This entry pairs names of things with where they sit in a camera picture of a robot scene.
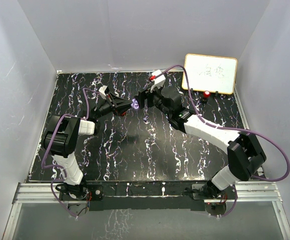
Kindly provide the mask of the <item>aluminium front rail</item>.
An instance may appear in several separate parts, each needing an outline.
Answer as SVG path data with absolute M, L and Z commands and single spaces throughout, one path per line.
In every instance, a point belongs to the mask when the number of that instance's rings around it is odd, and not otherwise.
M 219 200 L 239 202 L 280 202 L 282 200 L 275 183 L 266 181 L 247 181 L 235 184 L 212 198 L 204 192 L 204 181 L 89 181 L 82 187 L 79 197 L 65 194 L 60 183 L 21 183 L 18 185 L 14 203 L 56 203 L 60 199 L 66 203 L 79 203 L 91 195 L 92 200 L 108 198 L 167 198 L 192 196 L 194 200 L 217 202 Z

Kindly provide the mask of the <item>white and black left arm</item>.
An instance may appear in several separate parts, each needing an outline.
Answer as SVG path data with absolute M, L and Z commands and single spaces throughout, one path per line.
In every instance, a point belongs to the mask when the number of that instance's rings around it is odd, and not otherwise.
M 42 168 L 59 168 L 64 183 L 71 186 L 70 193 L 78 200 L 85 198 L 88 193 L 88 187 L 82 184 L 84 174 L 75 157 L 78 137 L 96 135 L 100 129 L 99 118 L 108 114 L 123 116 L 134 103 L 111 92 L 101 93 L 95 104 L 91 103 L 86 94 L 84 96 L 81 114 L 53 115 L 42 140 L 46 151 Z

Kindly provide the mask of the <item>purple charging case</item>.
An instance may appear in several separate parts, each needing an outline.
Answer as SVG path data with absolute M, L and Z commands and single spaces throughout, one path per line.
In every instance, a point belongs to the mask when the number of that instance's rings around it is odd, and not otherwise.
M 138 110 L 139 109 L 139 104 L 137 102 L 137 100 L 134 98 L 132 99 L 132 103 L 131 103 L 131 107 L 135 110 Z

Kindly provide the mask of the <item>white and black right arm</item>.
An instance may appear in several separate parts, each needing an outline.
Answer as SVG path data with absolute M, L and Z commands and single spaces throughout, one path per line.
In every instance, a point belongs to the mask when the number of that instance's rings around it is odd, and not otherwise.
M 135 100 L 139 108 L 156 107 L 167 116 L 175 129 L 199 137 L 227 154 L 228 164 L 199 190 L 211 198 L 220 198 L 226 188 L 239 181 L 248 181 L 266 160 L 255 134 L 212 127 L 212 122 L 199 119 L 194 108 L 182 105 L 182 96 L 175 87 L 155 87 L 140 91 Z

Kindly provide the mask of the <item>red emergency button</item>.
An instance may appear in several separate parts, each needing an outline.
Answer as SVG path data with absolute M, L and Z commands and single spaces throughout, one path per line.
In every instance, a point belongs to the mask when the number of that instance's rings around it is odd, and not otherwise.
M 206 91 L 203 93 L 202 102 L 203 102 L 203 103 L 207 103 L 208 100 L 209 100 L 209 97 L 210 97 L 210 91 L 207 91 L 207 90 L 206 90 Z

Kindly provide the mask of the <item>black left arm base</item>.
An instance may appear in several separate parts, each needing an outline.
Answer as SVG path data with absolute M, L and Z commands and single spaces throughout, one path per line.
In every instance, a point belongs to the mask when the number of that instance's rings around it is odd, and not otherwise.
M 59 183 L 55 186 L 56 191 L 60 192 L 61 200 L 65 196 L 78 201 L 101 201 L 104 196 L 104 188 L 101 184 L 94 184 L 83 180 L 79 185 L 69 185 Z

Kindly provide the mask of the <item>white board yellow frame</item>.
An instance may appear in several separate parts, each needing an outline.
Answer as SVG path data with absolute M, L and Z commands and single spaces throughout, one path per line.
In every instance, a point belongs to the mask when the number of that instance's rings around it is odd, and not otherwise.
M 188 53 L 184 62 L 188 80 L 183 75 L 182 88 L 198 92 L 233 94 L 237 64 L 237 59 L 233 57 Z

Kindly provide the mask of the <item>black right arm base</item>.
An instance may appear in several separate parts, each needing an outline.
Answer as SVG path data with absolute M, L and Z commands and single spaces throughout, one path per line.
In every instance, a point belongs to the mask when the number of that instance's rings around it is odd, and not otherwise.
M 217 203 L 225 203 L 228 200 L 235 200 L 236 193 L 231 187 L 225 190 L 217 190 L 207 183 L 195 183 L 189 188 L 189 193 L 194 200 L 215 200 Z

